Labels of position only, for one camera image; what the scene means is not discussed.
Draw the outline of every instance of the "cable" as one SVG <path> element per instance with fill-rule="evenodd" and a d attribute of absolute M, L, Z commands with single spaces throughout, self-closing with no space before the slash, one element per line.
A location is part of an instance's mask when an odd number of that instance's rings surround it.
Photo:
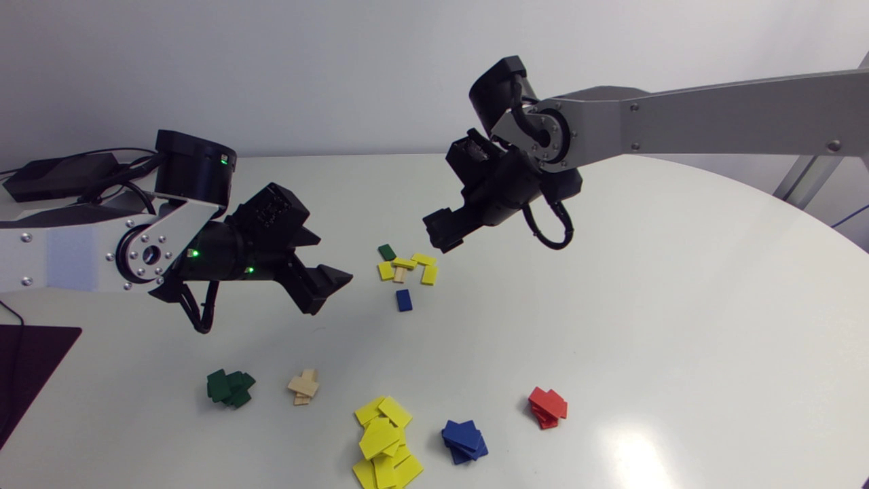
<path fill-rule="evenodd" d="M 145 209 L 148 209 L 148 214 L 153 214 L 155 216 L 157 215 L 157 211 L 156 209 L 154 209 L 154 205 L 151 203 L 151 199 L 149 199 L 148 196 L 145 195 L 145 192 L 142 190 L 141 187 L 139 187 L 139 185 L 136 185 L 132 182 L 121 182 L 119 185 L 132 190 L 133 193 L 135 193 L 142 200 L 142 203 L 145 204 Z"/>
<path fill-rule="evenodd" d="M 3 302 L 2 300 L 0 300 L 0 305 L 1 305 L 4 309 L 6 309 L 6 311 L 9 311 L 9 312 L 11 312 L 12 314 L 14 314 L 15 317 L 18 318 L 18 322 L 20 323 L 20 326 L 19 326 L 19 328 L 18 328 L 18 339 L 16 340 L 16 343 L 15 343 L 15 350 L 14 350 L 14 352 L 13 352 L 12 355 L 11 355 L 11 357 L 12 357 L 12 368 L 10 369 L 10 375 L 9 375 L 9 389 L 8 389 L 7 392 L 6 392 L 6 394 L 7 394 L 7 395 L 6 395 L 6 402 L 5 402 L 5 404 L 6 404 L 6 408 L 5 408 L 6 413 L 3 415 L 3 423 L 0 424 L 0 434 L 2 434 L 2 433 L 4 433 L 4 432 L 6 431 L 6 426 L 9 424 L 9 420 L 10 420 L 11 417 L 12 417 L 12 394 L 13 394 L 13 392 L 14 392 L 14 389 L 12 388 L 12 385 L 15 383 L 15 370 L 16 370 L 16 367 L 17 367 L 17 365 L 18 365 L 18 356 L 19 356 L 20 353 L 21 353 L 21 344 L 22 344 L 22 342 L 23 342 L 23 338 L 24 338 L 24 327 L 26 326 L 26 324 L 24 323 L 24 318 L 21 317 L 21 314 L 18 314 L 14 309 L 12 309 L 12 308 L 9 307 L 8 305 L 6 305 L 6 303 Z"/>
<path fill-rule="evenodd" d="M 149 153 L 151 156 L 154 156 L 155 154 L 157 154 L 157 152 L 154 150 L 147 150 L 145 148 L 136 148 L 136 147 L 130 147 L 130 146 L 121 146 L 121 147 L 117 147 L 117 148 L 102 148 L 101 150 L 85 151 L 83 153 L 76 153 L 74 155 L 68 155 L 65 157 L 53 158 L 53 159 L 62 159 L 63 160 L 63 159 L 69 159 L 71 157 L 84 157 L 84 156 L 88 156 L 88 155 L 94 155 L 97 153 L 111 153 L 112 151 L 141 151 L 143 153 Z M 22 166 L 21 168 L 16 168 L 15 170 L 0 171 L 0 175 L 15 173 L 16 171 L 20 171 L 22 168 L 24 168 L 24 167 Z"/>
<path fill-rule="evenodd" d="M 553 250 L 563 250 L 567 245 L 570 245 L 570 241 L 574 238 L 574 223 L 570 220 L 570 214 L 567 213 L 564 204 L 556 202 L 550 205 L 550 207 L 552 207 L 552 212 L 555 213 L 555 216 L 562 224 L 564 224 L 564 241 L 561 241 L 560 243 L 555 243 L 543 235 L 540 228 L 537 227 L 537 223 L 534 221 L 534 214 L 531 213 L 531 207 L 528 204 L 522 206 L 522 215 L 525 216 L 525 222 L 528 223 L 531 232 L 534 233 L 541 243 L 543 243 L 547 248 Z"/>
<path fill-rule="evenodd" d="M 860 214 L 862 211 L 865 211 L 866 209 L 869 209 L 869 204 L 864 205 L 863 207 L 860 207 L 860 208 L 857 209 L 856 211 L 854 211 L 854 212 L 852 212 L 851 214 L 849 214 L 847 218 L 842 219 L 841 221 L 839 221 L 839 222 L 836 223 L 836 224 L 833 224 L 833 225 L 830 226 L 830 227 L 832 227 L 833 229 L 835 229 L 836 226 L 838 226 L 838 225 L 840 225 L 840 224 L 844 224 L 845 221 L 847 221 L 847 220 L 850 219 L 850 218 L 853 218 L 853 217 L 856 216 L 857 214 Z"/>

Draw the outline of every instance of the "round table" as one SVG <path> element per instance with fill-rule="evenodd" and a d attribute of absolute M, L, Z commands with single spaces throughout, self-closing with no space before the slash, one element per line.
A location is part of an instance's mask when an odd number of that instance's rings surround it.
<path fill-rule="evenodd" d="M 204 336 L 147 295 L 5 294 L 31 324 L 83 335 L 0 451 L 0 487 L 356 487 L 353 411 L 380 395 L 414 415 L 413 488 L 862 485 L 866 254 L 712 173 L 629 156 L 581 173 L 566 250 L 514 216 L 441 255 L 421 219 L 461 205 L 442 155 L 240 159 L 230 210 L 289 188 L 322 238 L 302 261 L 353 281 L 316 317 L 278 284 L 224 284 Z M 436 256 L 437 285 L 419 269 L 382 282 L 384 243 Z M 397 311 L 400 288 L 412 311 Z M 253 400 L 213 404 L 219 368 L 253 375 Z M 303 368 L 320 391 L 293 406 Z M 528 410 L 536 386 L 569 403 L 554 429 Z M 472 419 L 489 455 L 453 466 L 448 419 Z"/>

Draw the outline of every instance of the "wooden block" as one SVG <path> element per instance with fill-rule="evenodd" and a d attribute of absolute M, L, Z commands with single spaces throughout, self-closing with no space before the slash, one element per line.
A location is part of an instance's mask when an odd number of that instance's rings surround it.
<path fill-rule="evenodd" d="M 425 269 L 422 271 L 422 280 L 420 283 L 423 285 L 434 285 L 437 281 L 437 267 L 433 265 L 426 265 Z"/>
<path fill-rule="evenodd" d="M 437 258 L 432 258 L 429 255 L 423 255 L 422 253 L 414 253 L 414 256 L 410 257 L 410 259 L 414 260 L 416 263 L 421 263 L 426 266 L 434 265 L 437 263 Z"/>
<path fill-rule="evenodd" d="M 381 281 L 386 282 L 395 277 L 395 271 L 392 269 L 392 264 L 389 262 L 381 262 L 377 265 L 377 271 L 381 274 Z"/>
<path fill-rule="evenodd" d="M 404 277 L 408 274 L 407 268 L 398 267 L 395 269 L 395 277 L 393 277 L 392 281 L 397 284 L 404 284 Z"/>
<path fill-rule="evenodd" d="M 404 429 L 404 427 L 410 423 L 410 420 L 414 418 L 406 409 L 398 404 L 398 401 L 393 399 L 392 396 L 385 398 L 383 402 L 377 406 L 377 409 L 386 415 L 394 425 L 401 429 Z"/>
<path fill-rule="evenodd" d="M 383 455 L 388 455 L 389 457 L 394 457 L 396 453 L 398 453 L 398 448 L 401 446 L 401 440 L 398 439 L 390 446 L 387 446 L 383 449 Z"/>
<path fill-rule="evenodd" d="M 369 402 L 363 407 L 360 407 L 354 412 L 354 414 L 356 415 L 356 420 L 359 421 L 359 425 L 365 425 L 370 420 L 380 416 L 380 410 L 377 409 L 377 406 L 380 405 L 380 403 L 383 402 L 384 399 L 385 398 L 383 396 L 380 396 L 379 398 Z"/>
<path fill-rule="evenodd" d="M 362 456 L 365 457 L 365 460 L 373 459 L 397 442 L 401 437 L 399 431 L 398 428 L 391 425 L 379 430 L 366 431 L 359 442 L 359 448 L 362 450 Z"/>
<path fill-rule="evenodd" d="M 290 391 L 301 392 L 310 398 L 314 397 L 314 394 L 317 393 L 319 387 L 320 385 L 315 381 L 305 380 L 301 377 L 293 377 L 293 379 L 289 381 L 289 384 L 287 384 L 287 388 Z"/>
<path fill-rule="evenodd" d="M 414 260 L 406 260 L 404 258 L 396 258 L 392 260 L 393 266 L 400 266 L 401 268 L 407 268 L 408 270 L 413 270 L 416 268 L 416 262 Z"/>
<path fill-rule="evenodd" d="M 421 473 L 422 464 L 411 455 L 395 468 L 395 482 L 399 487 L 405 487 Z"/>
<path fill-rule="evenodd" d="M 356 475 L 356 479 L 359 480 L 362 489 L 377 489 L 374 464 L 362 459 L 353 466 L 353 473 Z"/>
<path fill-rule="evenodd" d="M 398 466 L 401 462 L 405 461 L 408 457 L 410 457 L 410 449 L 407 445 L 398 445 L 398 450 L 395 451 L 395 455 L 392 460 L 395 462 L 395 466 Z"/>
<path fill-rule="evenodd" d="M 313 380 L 317 381 L 317 370 L 315 368 L 306 368 L 302 371 L 302 378 L 305 380 Z M 295 394 L 295 399 L 293 399 L 293 405 L 308 405 L 311 404 L 311 397 L 306 396 L 300 392 Z"/>
<path fill-rule="evenodd" d="M 389 457 L 388 455 L 375 457 L 374 466 L 377 489 L 389 489 L 389 487 L 396 486 L 395 463 L 393 462 L 392 457 Z"/>

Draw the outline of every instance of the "black cable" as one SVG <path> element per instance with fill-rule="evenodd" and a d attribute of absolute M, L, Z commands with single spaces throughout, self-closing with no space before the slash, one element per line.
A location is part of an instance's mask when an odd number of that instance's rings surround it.
<path fill-rule="evenodd" d="M 840 224 L 844 224 L 845 221 L 847 221 L 847 220 L 850 219 L 850 218 L 853 218 L 853 217 L 856 216 L 857 214 L 860 214 L 862 211 L 865 211 L 866 209 L 869 209 L 869 204 L 864 205 L 863 207 L 860 207 L 859 209 L 857 209 L 856 211 L 852 212 L 851 214 L 848 214 L 848 217 L 847 217 L 847 218 L 842 219 L 841 221 L 839 221 L 839 222 L 836 223 L 836 224 L 833 224 L 833 225 L 830 226 L 830 227 L 835 228 L 836 226 L 838 226 L 838 225 L 840 225 Z"/>
<path fill-rule="evenodd" d="M 528 227 L 531 228 L 531 232 L 543 243 L 546 247 L 552 248 L 553 250 L 562 250 L 567 245 L 570 245 L 570 241 L 574 238 L 574 223 L 570 220 L 570 214 L 567 213 L 567 209 L 564 208 L 564 204 L 561 202 L 556 202 L 552 205 L 552 212 L 555 213 L 555 216 L 564 224 L 564 241 L 560 243 L 555 243 L 550 240 L 546 236 L 543 235 L 540 228 L 537 227 L 537 223 L 534 221 L 534 214 L 531 213 L 531 206 L 525 204 L 522 206 L 522 215 L 525 216 L 525 222 L 528 223 Z"/>
<path fill-rule="evenodd" d="M 516 121 L 516 125 L 519 126 L 519 129 L 536 141 L 537 144 L 540 146 L 549 146 L 549 142 L 547 141 L 548 134 L 545 131 L 536 130 L 531 124 L 531 121 L 528 120 L 528 115 L 522 109 L 522 84 L 520 83 L 520 80 L 521 76 L 517 74 L 514 77 L 512 84 L 513 107 L 510 108 L 510 113 L 513 114 L 513 120 Z"/>
<path fill-rule="evenodd" d="M 14 389 L 12 388 L 12 386 L 15 383 L 15 370 L 16 370 L 16 367 L 18 366 L 18 356 L 21 354 L 21 344 L 23 342 L 24 327 L 26 326 L 26 324 L 24 323 L 24 318 L 21 317 L 21 314 L 18 314 L 14 309 L 12 309 L 8 305 L 6 305 L 6 303 L 3 302 L 2 300 L 0 300 L 0 305 L 4 309 L 6 309 L 6 311 L 9 311 L 12 314 L 14 314 L 15 317 L 18 318 L 18 322 L 20 323 L 20 326 L 18 327 L 18 339 L 16 340 L 16 343 L 15 343 L 15 350 L 11 355 L 12 368 L 10 369 L 9 389 L 6 392 L 6 394 L 7 394 L 6 395 L 6 402 L 5 402 L 6 408 L 4 409 L 6 411 L 6 413 L 3 415 L 3 423 L 0 424 L 0 434 L 2 434 L 6 431 L 6 426 L 9 424 L 9 420 L 12 417 L 12 394 L 14 393 Z"/>
<path fill-rule="evenodd" d="M 84 153 L 76 153 L 74 155 L 68 155 L 65 157 L 54 158 L 54 159 L 62 159 L 63 160 L 63 159 L 69 159 L 71 157 L 84 157 L 84 156 L 88 156 L 88 155 L 94 155 L 97 153 L 110 153 L 112 151 L 141 151 L 144 153 L 149 153 L 151 156 L 154 156 L 155 154 L 157 154 L 157 152 L 154 150 L 147 150 L 145 148 L 135 148 L 135 147 L 123 146 L 123 147 L 118 147 L 118 148 L 102 148 L 101 150 L 85 151 Z M 16 171 L 20 171 L 22 168 L 24 168 L 24 167 L 22 166 L 21 168 L 16 168 L 15 170 L 0 171 L 0 175 L 15 173 Z"/>
<path fill-rule="evenodd" d="M 156 209 L 154 209 L 154 205 L 151 203 L 151 199 L 149 199 L 148 196 L 145 195 L 145 192 L 142 190 L 141 187 L 139 187 L 139 185 L 136 185 L 132 182 L 121 182 L 119 185 L 132 190 L 133 193 L 135 193 L 142 200 L 142 203 L 145 204 L 145 209 L 148 209 L 148 214 L 153 214 L 154 216 L 157 215 L 157 211 Z"/>

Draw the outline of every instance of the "blue wooden block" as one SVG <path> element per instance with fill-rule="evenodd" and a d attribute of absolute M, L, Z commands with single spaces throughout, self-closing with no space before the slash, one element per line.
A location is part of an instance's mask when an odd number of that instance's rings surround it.
<path fill-rule="evenodd" d="M 412 311 L 414 309 L 414 305 L 410 303 L 410 291 L 408 289 L 401 289 L 400 291 L 395 291 L 395 298 L 398 299 L 398 310 L 401 312 Z"/>
<path fill-rule="evenodd" d="M 453 445 L 464 446 L 471 452 L 475 452 L 482 441 L 482 434 L 474 425 L 474 421 L 464 423 L 447 421 L 447 426 L 441 431 L 441 436 L 452 442 Z"/>

